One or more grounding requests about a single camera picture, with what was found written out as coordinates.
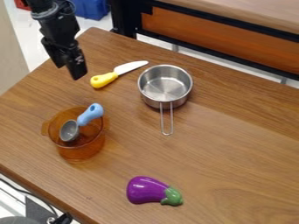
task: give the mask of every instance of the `toy eggplant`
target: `toy eggplant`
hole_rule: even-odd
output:
[[[180,192],[154,178],[138,176],[127,186],[128,200],[133,204],[160,202],[161,205],[179,206],[183,204]]]

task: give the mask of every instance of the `stainless steel pan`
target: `stainless steel pan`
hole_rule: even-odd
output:
[[[153,108],[160,109],[161,131],[173,134],[173,109],[183,105],[192,89],[192,77],[182,68],[171,65],[153,66],[138,79],[143,100]],[[170,109],[170,132],[164,132],[163,110]]]

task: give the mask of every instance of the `metal scoop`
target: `metal scoop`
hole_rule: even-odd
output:
[[[99,103],[94,103],[80,116],[77,121],[68,120],[62,125],[59,137],[64,142],[71,142],[77,138],[80,133],[80,126],[86,126],[91,120],[102,117],[104,109]]]

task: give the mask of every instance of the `blue handle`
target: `blue handle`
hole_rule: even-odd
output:
[[[104,115],[104,108],[99,103],[93,103],[89,108],[77,118],[78,126],[85,126],[94,118]]]

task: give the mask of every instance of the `transparent orange bowl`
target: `transparent orange bowl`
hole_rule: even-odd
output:
[[[80,127],[79,136],[72,142],[63,142],[59,137],[62,125],[68,120],[77,120],[87,107],[79,106],[63,110],[42,125],[41,133],[49,136],[59,154],[70,163],[81,162],[95,156],[105,142],[105,131],[109,121],[106,116],[93,119],[87,126]]]

